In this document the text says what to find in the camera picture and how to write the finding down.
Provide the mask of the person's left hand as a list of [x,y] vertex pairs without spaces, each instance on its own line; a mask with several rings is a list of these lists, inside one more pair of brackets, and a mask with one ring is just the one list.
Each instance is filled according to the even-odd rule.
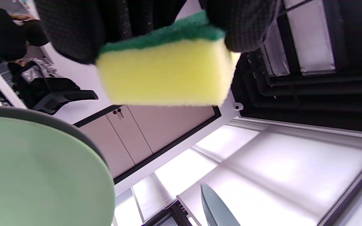
[[[103,46],[171,26],[185,0],[35,0],[54,49],[81,64],[95,64]],[[202,21],[225,32],[232,52],[250,52],[265,41],[279,0],[209,0]]]

